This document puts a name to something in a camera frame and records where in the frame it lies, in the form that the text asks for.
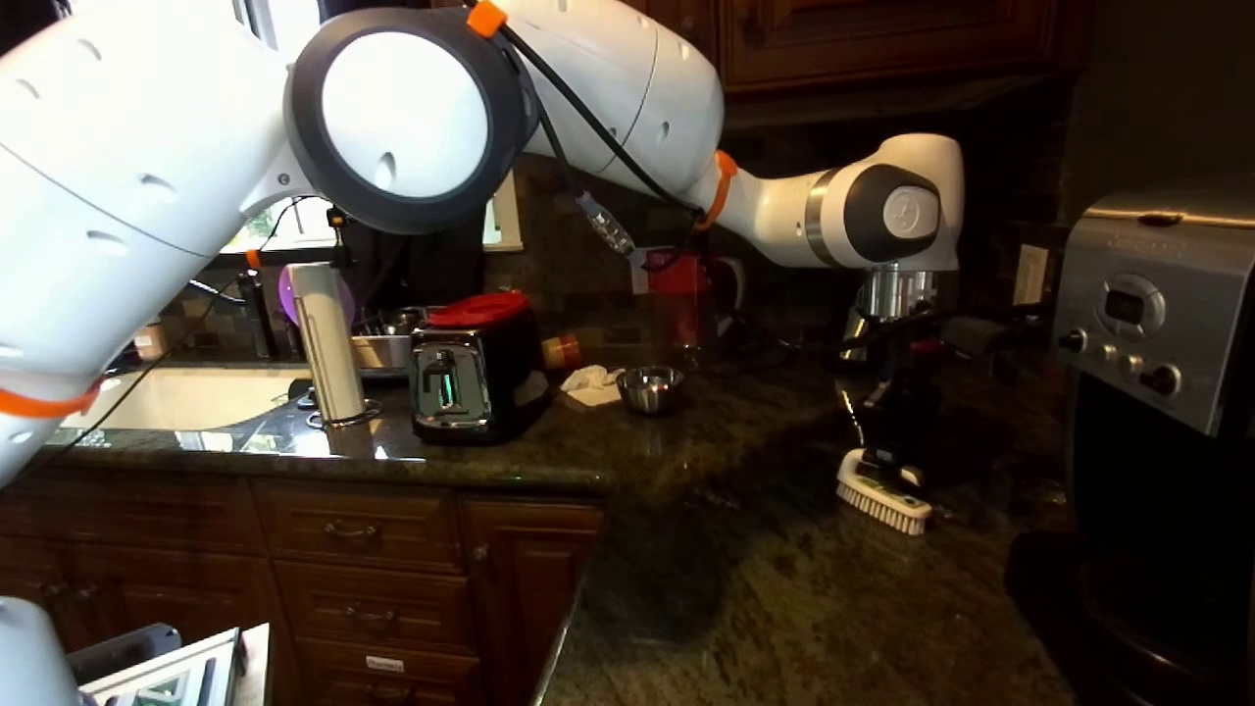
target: toaster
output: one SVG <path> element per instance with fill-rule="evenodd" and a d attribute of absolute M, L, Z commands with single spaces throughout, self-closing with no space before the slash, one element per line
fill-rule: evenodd
<path fill-rule="evenodd" d="M 424 309 L 411 329 L 411 429 L 430 444 L 518 437 L 549 399 L 539 317 L 521 292 Z"/>

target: orange ring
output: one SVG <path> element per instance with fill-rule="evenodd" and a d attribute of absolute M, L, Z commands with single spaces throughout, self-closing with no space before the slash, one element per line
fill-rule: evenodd
<path fill-rule="evenodd" d="M 89 385 L 81 397 L 76 399 L 36 399 L 36 397 L 19 397 L 19 394 L 7 394 L 0 390 L 0 412 L 6 415 L 28 415 L 28 420 L 59 420 L 59 415 L 71 415 L 71 412 L 81 412 L 95 403 L 104 385 Z"/>
<path fill-rule="evenodd" d="M 698 231 L 712 231 L 717 224 L 723 207 L 731 205 L 732 176 L 742 172 L 742 165 L 725 150 L 713 155 L 713 169 L 717 169 L 717 184 Z"/>
<path fill-rule="evenodd" d="M 492 0 L 478 0 L 467 16 L 470 37 L 496 41 L 508 27 L 508 12 Z"/>

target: granite countertop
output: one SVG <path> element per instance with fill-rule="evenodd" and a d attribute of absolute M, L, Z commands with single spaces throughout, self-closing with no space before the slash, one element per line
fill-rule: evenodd
<path fill-rule="evenodd" d="M 850 429 L 811 360 L 692 373 L 692 403 L 662 420 L 553 399 L 492 446 L 419 444 L 403 390 L 380 385 L 356 426 L 318 429 L 280 407 L 211 439 L 95 431 L 50 444 L 36 466 L 604 495 L 607 535 L 553 650 L 544 706 L 1072 704 L 1006 593 L 1006 550 L 1040 522 L 1015 513 L 1019 490 L 1065 446 L 1058 429 L 982 368 L 946 378 L 940 394 L 931 460 L 948 479 L 927 539 L 836 503 Z"/>

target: coffee maker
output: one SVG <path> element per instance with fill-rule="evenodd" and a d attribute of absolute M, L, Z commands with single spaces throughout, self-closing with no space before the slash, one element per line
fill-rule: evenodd
<path fill-rule="evenodd" d="M 1078 704 L 1255 704 L 1255 176 L 1091 205 L 1054 303 L 1072 526 L 1010 593 Z"/>

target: sink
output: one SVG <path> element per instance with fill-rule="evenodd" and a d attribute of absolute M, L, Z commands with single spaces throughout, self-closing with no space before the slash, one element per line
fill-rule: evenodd
<path fill-rule="evenodd" d="M 106 378 L 100 399 L 63 429 L 233 429 L 287 403 L 305 367 L 159 367 Z"/>

